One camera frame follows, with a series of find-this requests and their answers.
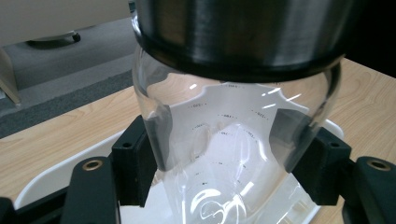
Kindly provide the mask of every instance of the glass jar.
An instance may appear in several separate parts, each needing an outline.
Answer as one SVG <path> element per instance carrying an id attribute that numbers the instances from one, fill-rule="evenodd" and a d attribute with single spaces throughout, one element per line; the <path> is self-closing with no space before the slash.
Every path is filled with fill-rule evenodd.
<path id="1" fill-rule="evenodd" d="M 331 108 L 340 67 L 237 83 L 177 71 L 138 47 L 133 79 L 175 223 L 265 223 Z"/>

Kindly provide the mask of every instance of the gray carpet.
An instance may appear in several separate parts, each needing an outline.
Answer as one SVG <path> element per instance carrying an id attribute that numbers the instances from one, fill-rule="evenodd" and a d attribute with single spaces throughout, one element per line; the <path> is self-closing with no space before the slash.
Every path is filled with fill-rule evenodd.
<path id="1" fill-rule="evenodd" d="M 0 138 L 132 85 L 136 41 L 130 18 L 78 33 L 77 43 L 69 37 L 4 47 L 21 104 L 0 99 Z"/>

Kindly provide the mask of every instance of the metal lid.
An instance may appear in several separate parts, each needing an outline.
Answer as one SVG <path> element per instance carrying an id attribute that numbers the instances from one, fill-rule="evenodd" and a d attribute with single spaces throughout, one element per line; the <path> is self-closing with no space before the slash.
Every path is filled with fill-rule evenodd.
<path id="1" fill-rule="evenodd" d="M 309 77 L 345 56 L 362 0 L 137 0 L 134 29 L 156 60 L 239 82 Z"/>

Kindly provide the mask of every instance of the white tray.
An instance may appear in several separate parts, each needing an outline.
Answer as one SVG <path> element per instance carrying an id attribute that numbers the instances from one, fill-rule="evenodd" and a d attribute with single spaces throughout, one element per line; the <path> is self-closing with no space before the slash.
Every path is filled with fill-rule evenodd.
<path id="1" fill-rule="evenodd" d="M 343 139 L 344 134 L 339 126 L 326 120 L 324 127 Z M 73 168 L 80 162 L 90 157 L 108 156 L 111 147 L 123 132 L 114 134 L 104 141 L 81 151 L 77 155 L 50 167 L 37 177 L 35 177 L 18 196 L 15 207 L 21 208 L 26 204 L 45 197 L 52 192 L 68 186 Z M 290 175 L 284 184 L 278 189 L 271 200 L 276 205 L 273 211 L 268 211 L 268 223 L 276 223 L 271 220 L 271 216 L 276 218 L 279 214 L 287 214 L 285 223 L 309 223 L 312 217 L 319 210 L 302 188 L 295 188 L 298 182 L 294 176 Z M 297 190 L 294 195 L 297 199 L 290 200 L 290 190 Z M 122 206 L 120 208 L 121 223 L 173 223 L 172 212 L 166 198 L 163 184 L 160 182 L 151 187 L 145 208 L 137 206 Z"/>

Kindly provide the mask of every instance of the wood grain surface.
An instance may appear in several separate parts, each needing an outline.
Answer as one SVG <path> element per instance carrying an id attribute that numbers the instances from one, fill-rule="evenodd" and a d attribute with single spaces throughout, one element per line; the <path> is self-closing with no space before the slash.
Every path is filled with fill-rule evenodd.
<path id="1" fill-rule="evenodd" d="M 352 160 L 373 156 L 396 163 L 396 79 L 347 59 L 330 120 L 345 132 Z M 133 88 L 0 139 L 0 196 L 15 200 L 36 175 L 125 129 L 140 114 Z M 342 200 L 311 223 L 343 223 Z"/>

